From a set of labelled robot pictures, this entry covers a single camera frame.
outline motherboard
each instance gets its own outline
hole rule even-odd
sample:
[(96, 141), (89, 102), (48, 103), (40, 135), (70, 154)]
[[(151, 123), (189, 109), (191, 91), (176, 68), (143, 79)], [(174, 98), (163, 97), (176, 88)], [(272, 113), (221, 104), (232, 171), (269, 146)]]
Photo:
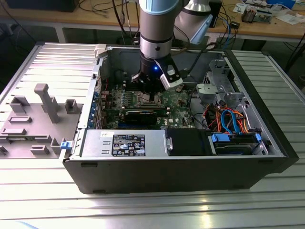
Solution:
[(159, 92), (150, 99), (140, 91), (116, 85), (102, 92), (103, 129), (195, 128), (188, 108), (189, 90)]

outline wire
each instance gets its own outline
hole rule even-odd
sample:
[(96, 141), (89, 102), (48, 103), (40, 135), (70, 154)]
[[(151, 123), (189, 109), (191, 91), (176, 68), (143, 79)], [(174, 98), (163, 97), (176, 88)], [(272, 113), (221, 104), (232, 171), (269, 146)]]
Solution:
[(291, 46), (292, 48), (296, 48), (296, 46), (292, 45), (292, 44), (289, 44), (288, 42), (284, 42), (285, 44)]
[(175, 56), (175, 55), (178, 55), (178, 54), (180, 54), (180, 53), (183, 53), (183, 52), (186, 51), (186, 50), (189, 48), (189, 46), (191, 45), (190, 38), (185, 34), (185, 32), (183, 32), (183, 31), (182, 31), (178, 26), (176, 26), (176, 25), (174, 25), (174, 28), (175, 28), (176, 30), (178, 30), (178, 31), (187, 39), (187, 44), (186, 44), (186, 46), (185, 46), (184, 48), (182, 48), (181, 50), (179, 50), (179, 51), (173, 53), (172, 56)]
[(286, 67), (285, 67), (285, 71), (286, 71), (286, 72), (288, 72), (289, 69), (291, 68), (291, 66), (292, 66), (291, 62), (292, 62), (293, 56), (294, 56), (296, 50), (298, 49), (298, 47), (300, 46), (300, 44), (302, 43), (302, 40), (304, 39), (304, 37), (305, 37), (305, 32), (304, 32), (304, 34), (303, 34), (303, 36), (302, 36), (300, 42), (297, 44), (295, 50), (292, 52), (292, 54), (290, 55), (290, 57), (289, 57), (289, 59), (288, 59), (288, 61), (287, 61), (287, 64), (286, 64)]
[(245, 130), (245, 132), (247, 132), (247, 133), (249, 132), (248, 129), (247, 129), (246, 119), (245, 119), (245, 118), (244, 118), (244, 130)]
[(128, 22), (128, 28), (129, 28), (129, 34), (130, 34), (130, 39), (132, 40), (132, 44), (133, 44), (133, 38), (132, 38), (132, 29), (130, 27), (130, 19), (129, 19), (129, 13), (128, 13), (128, 6), (127, 3), (125, 3), (125, 7), (126, 7), (126, 15), (127, 15), (127, 22)]
[(121, 20), (120, 20), (118, 11), (116, 10), (116, 7), (117, 7), (117, 6), (115, 5), (114, 0), (112, 0), (112, 5), (113, 5), (115, 17), (116, 17), (116, 19), (117, 19), (117, 21), (118, 21), (118, 23), (119, 23), (119, 25), (120, 25), (120, 28), (121, 28), (122, 32), (124, 33), (124, 35), (127, 36), (127, 33), (126, 33), (126, 31), (125, 31), (125, 29), (124, 29), (122, 23), (121, 23)]
[(197, 118), (194, 117), (194, 115), (193, 115), (193, 113), (192, 113), (192, 110), (191, 110), (191, 100), (192, 100), (192, 97), (193, 97), (193, 94), (194, 94), (195, 91), (196, 91), (196, 87), (194, 87), (194, 89), (193, 89), (193, 91), (192, 91), (192, 93), (191, 93), (191, 98), (190, 98), (190, 100), (189, 100), (189, 110), (190, 110), (190, 113), (191, 113), (191, 116), (193, 117), (193, 119), (194, 119), (196, 122), (200, 123), (200, 125), (203, 126), (203, 124), (202, 124)]
[(230, 38), (231, 29), (230, 29), (230, 26), (229, 26), (228, 21), (225, 20), (225, 19), (223, 19), (223, 18), (222, 18), (222, 20), (225, 21), (225, 22), (227, 23), (227, 28), (228, 28), (228, 29), (227, 29), (227, 30), (228, 30), (228, 36), (227, 36), (227, 40), (225, 41), (224, 48), (223, 48), (223, 49), (226, 49), (227, 44), (228, 44), (228, 41), (229, 41), (229, 38)]
[(300, 47), (300, 49), (295, 53), (295, 55), (291, 58), (290, 62), (287, 64), (286, 72), (290, 70), (290, 68), (294, 65), (297, 59), (302, 55), (305, 51), (305, 43)]
[(285, 45), (290, 51), (293, 51), (293, 52), (294, 52), (294, 50), (291, 49), (291, 48), (288, 46), (288, 44), (287, 44), (286, 42), (283, 42), (283, 43), (284, 43), (284, 45)]
[(190, 72), (193, 70), (193, 68), (194, 68), (195, 65), (197, 64), (197, 62), (198, 62), (198, 60), (199, 60), (199, 58), (200, 58), (200, 56), (201, 56), (202, 53), (206, 53), (206, 52), (208, 52), (208, 51), (210, 51), (210, 50), (216, 49), (217, 47), (218, 47), (218, 43), (217, 43), (217, 42), (211, 42), (211, 43), (207, 44), (203, 49), (200, 50), (200, 52), (198, 53), (198, 55), (197, 55), (195, 61), (193, 62), (193, 64), (192, 64), (192, 66), (190, 67), (190, 69), (187, 70), (187, 72), (190, 73)]
[[(81, 6), (81, 4), (84, 3), (85, 1), (86, 1), (86, 0), (80, 1), (79, 5), (78, 5), (78, 7), (79, 7), (80, 9), (84, 10), (84, 11), (88, 11), (88, 12), (100, 12), (100, 11), (110, 10), (110, 9), (113, 8), (113, 6), (111, 6), (111, 7), (105, 8), (105, 9), (101, 9), (101, 10), (95, 10), (95, 9), (93, 9), (93, 10), (88, 10), (88, 9), (85, 9), (85, 8), (83, 8), (83, 7)], [(111, 1), (105, 2), (105, 3), (96, 4), (96, 5), (94, 5), (93, 7), (95, 8), (96, 6), (104, 5), (104, 4), (109, 4), (109, 3), (111, 3)]]
[(105, 2), (105, 3), (99, 3), (99, 4), (95, 4), (94, 5), (93, 4), (93, 0), (90, 0), (90, 3), (91, 3), (91, 8), (93, 10), (93, 13), (101, 15), (101, 16), (103, 16), (105, 18), (108, 18), (108, 15), (107, 15), (108, 12), (106, 10), (105, 11), (97, 11), (99, 9), (97, 9), (96, 7), (99, 6), (99, 5), (109, 4), (109, 3), (111, 3), (111, 1)]
[(237, 124), (236, 124), (236, 117), (235, 117), (234, 112), (233, 112), (232, 110), (226, 109), (226, 110), (224, 110), (223, 113), (221, 114), (221, 124), (222, 124), (223, 128), (224, 128), (226, 131), (228, 131), (229, 133), (232, 134), (232, 131), (229, 130), (229, 129), (226, 127), (226, 125), (224, 124), (224, 115), (225, 115), (226, 112), (230, 112), (230, 113), (231, 113), (232, 122), (233, 122), (233, 126), (234, 126), (234, 130), (235, 130), (235, 132), (239, 133), (239, 132), (240, 132), (240, 129), (239, 129), (239, 127), (238, 127)]
[[(221, 7), (223, 8), (224, 13), (222, 13), (222, 12), (219, 12), (219, 13), (224, 14), (224, 15), (226, 16), (226, 20), (227, 20), (228, 24), (231, 24), (231, 18), (230, 18), (230, 16), (227, 14), (227, 11), (225, 10), (224, 6), (221, 5)], [(220, 43), (223, 41), (223, 38), (224, 38), (225, 34), (227, 33), (227, 30), (228, 30), (228, 27), (226, 28), (226, 31), (225, 31), (223, 37), (221, 38)]]
[(137, 30), (137, 32), (135, 34), (135, 37), (137, 37), (137, 35), (138, 35), (139, 31), (140, 31), (140, 17), (139, 17), (139, 10), (138, 10), (138, 3), (137, 2), (135, 3), (135, 8), (137, 10), (137, 21), (138, 21), (138, 30)]
[(3, 7), (4, 11), (9, 15), (9, 17), (12, 18), (23, 29), (23, 31), (25, 31), (25, 33), (34, 41), (34, 43), (36, 43), (36, 40), (28, 33), (28, 31), (26, 31), (25, 28), (6, 10), (2, 1), (0, 1), (0, 4)]

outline power supply label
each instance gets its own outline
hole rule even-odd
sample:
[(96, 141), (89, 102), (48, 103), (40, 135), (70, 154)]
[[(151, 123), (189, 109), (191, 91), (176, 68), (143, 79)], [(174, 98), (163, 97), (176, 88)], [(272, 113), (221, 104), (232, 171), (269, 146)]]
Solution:
[(113, 135), (112, 156), (145, 156), (145, 135)]

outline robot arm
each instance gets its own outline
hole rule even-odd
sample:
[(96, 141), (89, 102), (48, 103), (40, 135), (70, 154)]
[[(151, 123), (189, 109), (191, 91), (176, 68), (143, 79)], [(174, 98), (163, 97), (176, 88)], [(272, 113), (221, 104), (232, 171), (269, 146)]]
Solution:
[(142, 90), (152, 95), (182, 84), (179, 70), (171, 57), (173, 33), (191, 43), (202, 41), (212, 16), (208, 0), (140, 0), (141, 63), (133, 81), (142, 83)]

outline blue cable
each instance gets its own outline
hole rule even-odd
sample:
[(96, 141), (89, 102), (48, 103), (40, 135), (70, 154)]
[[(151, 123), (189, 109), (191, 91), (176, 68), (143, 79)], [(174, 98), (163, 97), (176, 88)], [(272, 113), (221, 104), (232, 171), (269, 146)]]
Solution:
[(232, 116), (232, 122), (233, 122), (233, 126), (234, 126), (234, 130), (235, 132), (237, 133), (240, 133), (240, 128), (239, 126), (237, 125), (236, 123), (236, 117), (233, 113), (233, 111), (230, 111), (230, 110), (224, 110), (223, 113), (221, 114), (221, 125), (223, 126), (223, 128), (229, 132), (229, 134), (232, 134), (232, 131), (229, 130), (226, 126), (225, 126), (225, 123), (224, 123), (224, 115), (226, 112), (230, 112), (231, 113), (231, 116)]
[(223, 49), (226, 49), (227, 47), (227, 44), (228, 44), (228, 41), (229, 41), (229, 37), (230, 37), (230, 33), (231, 33), (231, 29), (230, 29), (230, 26), (229, 26), (229, 23), (226, 19), (222, 18), (222, 20), (227, 24), (227, 28), (228, 28), (228, 36), (227, 36), (227, 40), (225, 40), (225, 43), (224, 43), (224, 48)]

